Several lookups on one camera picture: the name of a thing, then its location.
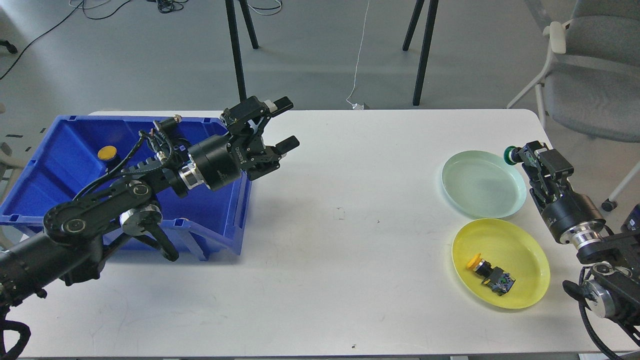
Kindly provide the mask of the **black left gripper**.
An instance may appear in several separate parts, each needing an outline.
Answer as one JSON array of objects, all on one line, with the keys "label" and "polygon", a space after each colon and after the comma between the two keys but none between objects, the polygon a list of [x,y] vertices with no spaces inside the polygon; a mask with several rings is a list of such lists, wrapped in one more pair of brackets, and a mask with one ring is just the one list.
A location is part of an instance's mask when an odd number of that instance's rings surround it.
[{"label": "black left gripper", "polygon": [[250,96],[224,109],[221,121],[228,134],[208,137],[187,150],[206,187],[210,191],[218,191],[242,174],[253,182],[279,169],[282,158],[297,148],[300,141],[290,136],[275,146],[266,146],[262,143],[262,136],[272,118],[293,107],[288,96],[275,101],[260,101],[256,96]]}]

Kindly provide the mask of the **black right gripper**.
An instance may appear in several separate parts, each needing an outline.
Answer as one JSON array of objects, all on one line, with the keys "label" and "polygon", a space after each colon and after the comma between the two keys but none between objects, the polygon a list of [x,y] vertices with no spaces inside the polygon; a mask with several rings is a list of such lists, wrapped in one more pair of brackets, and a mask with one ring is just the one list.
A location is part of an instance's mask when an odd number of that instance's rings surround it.
[{"label": "black right gripper", "polygon": [[569,244],[569,230],[581,224],[595,233],[604,229],[606,221],[592,200],[585,194],[569,193],[574,167],[558,150],[533,141],[519,151],[519,157],[535,205],[546,206],[540,211],[542,221],[558,244]]}]

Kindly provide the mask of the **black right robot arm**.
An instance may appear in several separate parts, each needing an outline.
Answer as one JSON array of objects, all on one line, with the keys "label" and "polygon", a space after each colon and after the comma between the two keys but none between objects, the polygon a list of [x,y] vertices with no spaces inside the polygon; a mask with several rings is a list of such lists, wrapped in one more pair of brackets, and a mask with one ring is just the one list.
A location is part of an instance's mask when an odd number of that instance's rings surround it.
[{"label": "black right robot arm", "polygon": [[565,280],[563,290],[578,302],[585,330],[595,346],[611,360],[618,355],[595,332],[587,311],[617,324],[639,342],[640,258],[639,207],[633,208],[614,234],[589,196],[569,182],[574,167],[555,149],[533,141],[509,146],[503,153],[510,166],[521,164],[530,195],[558,244],[571,244],[582,264],[578,282]]}]

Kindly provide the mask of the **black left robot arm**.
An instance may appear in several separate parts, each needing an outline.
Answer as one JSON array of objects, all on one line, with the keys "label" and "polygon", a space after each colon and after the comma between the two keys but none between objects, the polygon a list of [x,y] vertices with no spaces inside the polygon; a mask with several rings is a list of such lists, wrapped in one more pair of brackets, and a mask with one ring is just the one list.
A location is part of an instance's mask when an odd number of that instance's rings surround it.
[{"label": "black left robot arm", "polygon": [[130,239],[176,261],[178,250],[160,227],[157,194],[170,188],[183,198],[202,184],[217,191],[242,174],[253,181],[277,170],[282,157],[300,142],[290,136],[266,146],[262,135],[272,118],[292,107],[286,96],[275,101],[251,96],[222,112],[224,134],[185,151],[179,149],[185,139],[179,136],[183,119],[178,114],[154,120],[149,131],[140,130],[119,164],[70,201],[51,207],[41,232],[1,252],[1,330],[19,335],[9,350],[1,348],[1,358],[16,360],[31,337],[29,326],[7,320],[10,308],[32,295],[45,298],[45,287],[54,280],[67,286],[98,280],[106,261]]}]

